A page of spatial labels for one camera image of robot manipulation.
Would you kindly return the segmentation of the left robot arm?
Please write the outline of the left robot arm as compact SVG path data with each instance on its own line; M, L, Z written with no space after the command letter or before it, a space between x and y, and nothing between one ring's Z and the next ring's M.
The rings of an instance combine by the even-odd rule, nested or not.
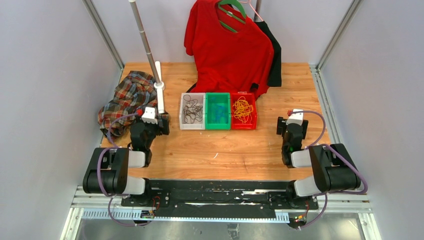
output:
M129 176L131 168L149 167L153 153L152 143L157 136L170 133L170 121L165 115L158 120L137 110L117 120L140 118L130 129L131 143L127 147L97 147L94 149L82 187L87 194L105 197L127 197L131 204L156 207L160 197L154 195L150 181L145 177Z

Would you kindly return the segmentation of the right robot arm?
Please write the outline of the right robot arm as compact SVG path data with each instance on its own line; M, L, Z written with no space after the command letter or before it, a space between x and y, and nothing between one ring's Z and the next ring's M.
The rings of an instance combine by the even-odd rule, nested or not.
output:
M342 143L302 147L308 121L279 117L276 133L282 137L282 162L288 168L312 169L312 175L292 180L285 190L286 203L294 209L320 194L358 190L362 181Z

